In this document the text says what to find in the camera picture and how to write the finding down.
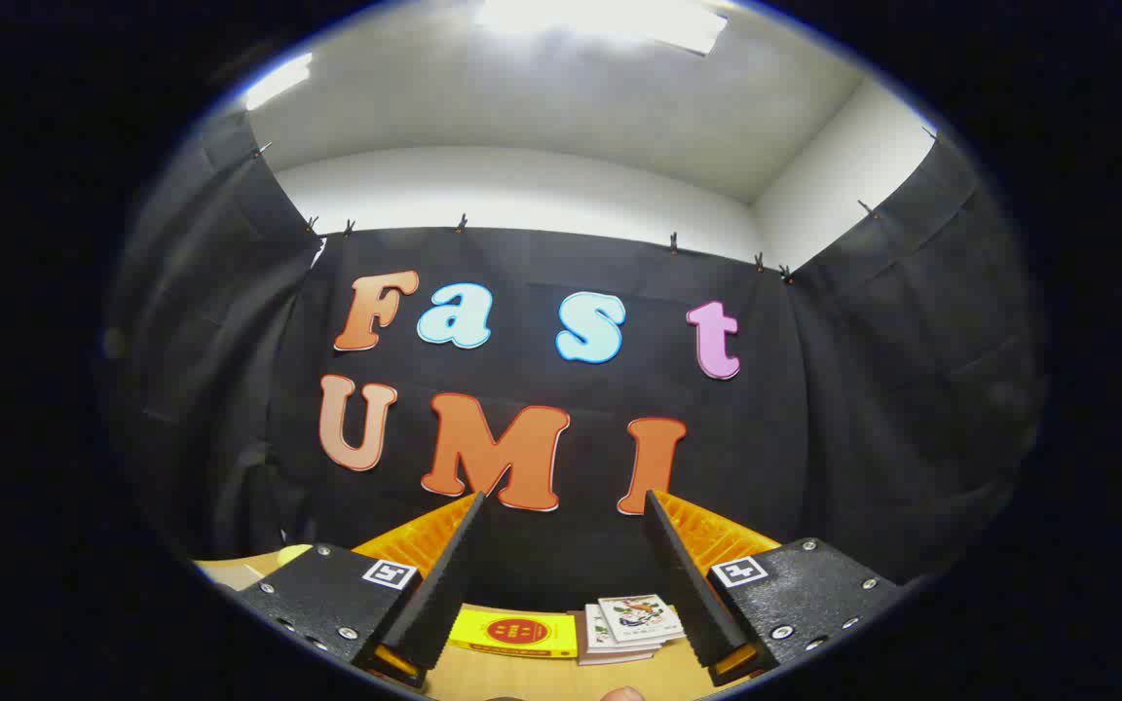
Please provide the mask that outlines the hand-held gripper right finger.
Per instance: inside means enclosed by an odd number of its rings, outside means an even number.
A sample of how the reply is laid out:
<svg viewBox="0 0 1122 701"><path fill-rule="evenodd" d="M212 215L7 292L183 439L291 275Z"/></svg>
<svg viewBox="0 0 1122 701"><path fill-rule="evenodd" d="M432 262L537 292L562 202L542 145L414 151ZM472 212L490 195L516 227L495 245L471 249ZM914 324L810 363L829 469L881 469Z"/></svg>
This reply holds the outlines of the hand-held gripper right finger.
<svg viewBox="0 0 1122 701"><path fill-rule="evenodd" d="M773 675L837 648L903 602L903 587L818 537L785 544L686 498L643 510L662 593L714 686Z"/></svg>

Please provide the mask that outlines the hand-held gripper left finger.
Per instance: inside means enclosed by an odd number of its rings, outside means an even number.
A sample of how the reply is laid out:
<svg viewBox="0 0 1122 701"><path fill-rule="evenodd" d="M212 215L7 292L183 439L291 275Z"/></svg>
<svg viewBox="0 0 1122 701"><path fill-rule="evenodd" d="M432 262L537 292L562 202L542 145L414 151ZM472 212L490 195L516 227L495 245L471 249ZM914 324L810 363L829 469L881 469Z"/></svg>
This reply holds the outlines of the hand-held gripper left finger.
<svg viewBox="0 0 1122 701"><path fill-rule="evenodd" d="M459 498L356 548L313 544L236 602L334 664L423 688L462 611L484 501Z"/></svg>

